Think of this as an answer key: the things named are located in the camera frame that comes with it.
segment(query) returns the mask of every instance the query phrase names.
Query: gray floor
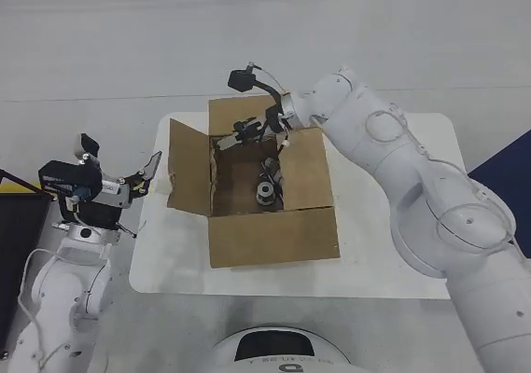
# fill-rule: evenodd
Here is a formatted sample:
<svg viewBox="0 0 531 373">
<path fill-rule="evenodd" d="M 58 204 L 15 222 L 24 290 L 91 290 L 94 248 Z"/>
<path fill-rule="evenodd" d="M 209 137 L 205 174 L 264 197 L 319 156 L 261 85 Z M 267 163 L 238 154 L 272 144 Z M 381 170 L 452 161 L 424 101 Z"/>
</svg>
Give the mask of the gray floor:
<svg viewBox="0 0 531 373">
<path fill-rule="evenodd" d="M 0 166 L 34 181 L 86 131 L 108 173 L 136 170 L 161 117 L 231 94 L 229 70 L 249 60 L 304 89 L 347 62 L 405 110 L 449 117 L 469 169 L 531 128 L 525 1 L 0 1 Z M 192 372 L 229 333 L 270 323 L 309 328 L 375 372 L 481 371 L 449 301 L 142 295 L 132 253 L 131 240 L 113 251 L 122 275 L 97 347 L 111 373 Z"/>
</svg>

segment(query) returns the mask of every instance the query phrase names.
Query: metal cylinder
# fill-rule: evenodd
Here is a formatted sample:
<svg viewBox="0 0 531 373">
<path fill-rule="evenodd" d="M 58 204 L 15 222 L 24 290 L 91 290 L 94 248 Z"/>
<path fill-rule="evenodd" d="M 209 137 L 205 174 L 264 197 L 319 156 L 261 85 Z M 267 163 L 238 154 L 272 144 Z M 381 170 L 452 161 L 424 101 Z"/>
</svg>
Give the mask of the metal cylinder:
<svg viewBox="0 0 531 373">
<path fill-rule="evenodd" d="M 268 181 L 260 182 L 257 186 L 257 202 L 261 206 L 269 206 L 275 202 L 273 184 Z"/>
</svg>

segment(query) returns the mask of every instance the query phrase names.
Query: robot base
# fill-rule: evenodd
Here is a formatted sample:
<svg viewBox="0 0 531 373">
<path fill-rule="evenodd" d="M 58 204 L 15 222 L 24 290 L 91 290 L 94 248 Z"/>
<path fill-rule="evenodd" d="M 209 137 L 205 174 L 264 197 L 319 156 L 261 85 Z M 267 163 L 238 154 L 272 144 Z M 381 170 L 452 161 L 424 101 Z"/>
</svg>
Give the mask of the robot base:
<svg viewBox="0 0 531 373">
<path fill-rule="evenodd" d="M 203 371 L 215 371 L 236 361 L 275 355 L 350 364 L 337 347 L 311 332 L 291 327 L 263 326 L 238 332 L 219 342 L 205 359 Z"/>
</svg>

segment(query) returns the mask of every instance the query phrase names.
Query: cardboard box flap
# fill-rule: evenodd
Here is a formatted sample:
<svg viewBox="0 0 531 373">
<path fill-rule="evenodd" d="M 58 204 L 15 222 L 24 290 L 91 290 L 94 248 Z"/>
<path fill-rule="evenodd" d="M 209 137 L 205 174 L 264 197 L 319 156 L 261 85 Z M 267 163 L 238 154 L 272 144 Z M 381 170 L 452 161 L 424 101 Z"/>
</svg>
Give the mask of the cardboard box flap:
<svg viewBox="0 0 531 373">
<path fill-rule="evenodd" d="M 333 207 L 209 218 L 212 268 L 340 257 Z"/>
<path fill-rule="evenodd" d="M 233 133 L 233 124 L 250 117 L 265 116 L 265 109 L 275 104 L 272 96 L 245 96 L 209 100 L 209 134 Z"/>
<path fill-rule="evenodd" d="M 209 136 L 170 119 L 168 207 L 208 216 L 211 209 Z"/>
<path fill-rule="evenodd" d="M 290 145 L 279 156 L 284 176 L 284 210 L 333 206 L 322 136 L 319 129 L 290 133 Z M 278 135 L 278 143 L 283 140 L 284 135 Z"/>
</svg>

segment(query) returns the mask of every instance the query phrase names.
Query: metal part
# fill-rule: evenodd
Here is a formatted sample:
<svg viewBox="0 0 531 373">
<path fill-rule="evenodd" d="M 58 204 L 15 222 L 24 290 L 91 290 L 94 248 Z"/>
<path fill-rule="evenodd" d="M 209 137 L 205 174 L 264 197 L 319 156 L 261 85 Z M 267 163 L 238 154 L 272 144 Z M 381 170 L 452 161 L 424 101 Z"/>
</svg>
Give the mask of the metal part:
<svg viewBox="0 0 531 373">
<path fill-rule="evenodd" d="M 269 206 L 275 202 L 273 184 L 269 181 L 260 182 L 257 186 L 257 202 L 261 206 Z"/>
<path fill-rule="evenodd" d="M 217 140 L 217 146 L 219 147 L 219 150 L 226 150 L 240 143 L 241 142 L 236 139 L 235 134 L 231 134 L 230 136 L 226 136 Z"/>
<path fill-rule="evenodd" d="M 67 232 L 70 229 L 70 225 L 65 223 L 51 223 L 51 226 L 53 228 L 63 230 L 64 232 Z"/>
<path fill-rule="evenodd" d="M 119 232 L 110 229 L 91 228 L 80 224 L 70 224 L 67 237 L 71 240 L 97 244 L 116 244 L 119 242 Z"/>
</svg>

